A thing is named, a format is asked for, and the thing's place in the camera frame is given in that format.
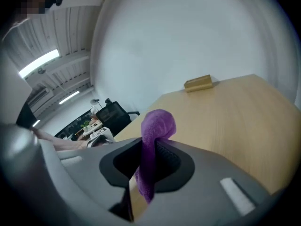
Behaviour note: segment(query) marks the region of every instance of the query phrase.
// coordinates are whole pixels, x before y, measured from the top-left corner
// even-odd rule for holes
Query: black chair
[[[126,112],[117,101],[107,104],[103,109],[96,113],[96,117],[103,126],[110,129],[113,136],[121,132],[131,119],[129,114],[140,115],[138,111]]]

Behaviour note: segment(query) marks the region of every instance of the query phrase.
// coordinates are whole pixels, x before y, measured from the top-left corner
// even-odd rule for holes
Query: fluorescent light
[[[41,120],[37,120],[33,125],[32,127],[35,127]]]
[[[65,98],[64,100],[62,100],[59,104],[61,105],[62,103],[64,103],[65,101],[69,100],[70,98],[72,98],[73,96],[77,95],[79,93],[79,91],[76,91],[75,93],[73,93],[72,95],[69,95],[67,98]]]
[[[41,65],[45,64],[46,62],[59,57],[57,49],[41,56],[40,58],[37,58],[35,61],[31,62],[29,65],[27,65],[23,70],[19,72],[19,75],[21,75],[22,78],[24,78],[26,75],[30,74],[35,69],[39,68]]]

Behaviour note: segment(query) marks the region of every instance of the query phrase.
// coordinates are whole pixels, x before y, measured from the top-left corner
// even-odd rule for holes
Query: ceiling
[[[27,102],[45,88],[53,92],[41,106],[31,107],[37,119],[49,117],[72,92],[85,94],[93,89],[90,49],[102,3],[103,0],[63,0],[61,6],[53,5],[46,14],[24,22],[5,38],[8,56],[18,70],[54,49],[59,51],[58,58],[25,77],[32,87]]]

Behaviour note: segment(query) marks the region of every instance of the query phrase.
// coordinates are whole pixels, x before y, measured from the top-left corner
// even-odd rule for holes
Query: wooden table
[[[223,155],[273,193],[291,180],[301,155],[301,112],[256,75],[218,82],[212,89],[162,95],[148,111],[175,118],[170,139]],[[141,136],[142,113],[115,140]],[[131,191],[136,218],[146,204]]]

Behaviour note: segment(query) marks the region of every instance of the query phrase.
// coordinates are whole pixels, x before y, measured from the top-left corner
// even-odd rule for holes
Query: small wooden block
[[[192,92],[200,89],[212,88],[213,84],[210,75],[205,75],[186,81],[184,87],[186,92]]]

